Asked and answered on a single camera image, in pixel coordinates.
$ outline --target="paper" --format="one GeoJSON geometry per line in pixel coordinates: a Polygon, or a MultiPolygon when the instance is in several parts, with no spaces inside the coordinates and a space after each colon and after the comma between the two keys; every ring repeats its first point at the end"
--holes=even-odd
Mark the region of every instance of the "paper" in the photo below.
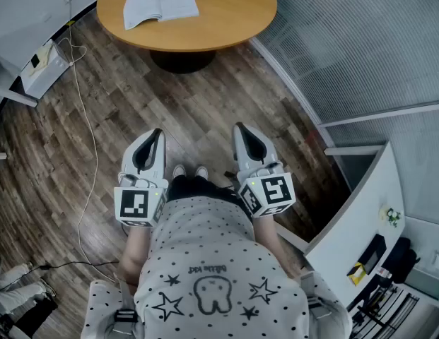
{"type": "Polygon", "coordinates": [[[195,0],[160,0],[163,16],[159,21],[199,16],[195,0]]]}
{"type": "Polygon", "coordinates": [[[132,29],[144,20],[162,16],[159,0],[127,0],[123,9],[125,29],[132,29]]]}
{"type": "Polygon", "coordinates": [[[198,15],[195,0],[127,0],[123,10],[126,30],[148,19],[164,21],[198,15]]]}

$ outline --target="polka dot shirt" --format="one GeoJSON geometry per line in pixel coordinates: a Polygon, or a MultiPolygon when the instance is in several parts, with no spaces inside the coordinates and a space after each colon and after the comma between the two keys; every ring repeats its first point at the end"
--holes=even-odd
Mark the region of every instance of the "polka dot shirt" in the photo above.
{"type": "MultiPolygon", "coordinates": [[[[92,292],[85,325],[98,321],[92,292]]],[[[134,303],[145,338],[309,338],[304,290],[254,241],[241,208],[213,198],[166,203],[134,303]]]]}

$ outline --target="black table base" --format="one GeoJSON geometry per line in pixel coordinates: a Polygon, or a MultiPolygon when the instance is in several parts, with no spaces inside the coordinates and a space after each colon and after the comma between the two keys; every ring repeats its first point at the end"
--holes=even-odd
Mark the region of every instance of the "black table base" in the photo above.
{"type": "Polygon", "coordinates": [[[150,51],[150,56],[157,66],[175,74],[199,71],[210,64],[215,55],[216,50],[190,53],[150,51]]]}

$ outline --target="white box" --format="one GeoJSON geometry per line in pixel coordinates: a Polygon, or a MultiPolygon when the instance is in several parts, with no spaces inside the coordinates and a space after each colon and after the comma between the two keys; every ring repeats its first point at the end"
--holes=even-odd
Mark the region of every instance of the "white box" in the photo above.
{"type": "MultiPolygon", "coordinates": [[[[46,91],[51,88],[51,85],[54,84],[58,77],[70,66],[61,48],[53,43],[51,39],[39,48],[36,55],[44,55],[48,47],[50,47],[50,50],[49,53],[47,53],[49,56],[46,66],[35,70],[30,61],[21,71],[21,81],[23,82],[24,91],[26,94],[37,99],[40,99],[46,91]]],[[[41,59],[39,65],[44,63],[45,60],[41,59]]]]}

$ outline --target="yellow object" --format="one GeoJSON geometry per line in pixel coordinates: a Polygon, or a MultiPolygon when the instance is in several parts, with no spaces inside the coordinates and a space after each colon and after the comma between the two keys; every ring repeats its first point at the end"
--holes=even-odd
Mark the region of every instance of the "yellow object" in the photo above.
{"type": "Polygon", "coordinates": [[[358,283],[367,275],[362,263],[356,263],[354,267],[348,273],[348,277],[353,282],[354,286],[358,286],[358,283]]]}
{"type": "Polygon", "coordinates": [[[199,16],[144,21],[125,30],[125,1],[98,0],[102,25],[129,44],[164,52],[202,52],[239,44],[265,29],[277,10],[277,0],[195,0],[199,16]]]}

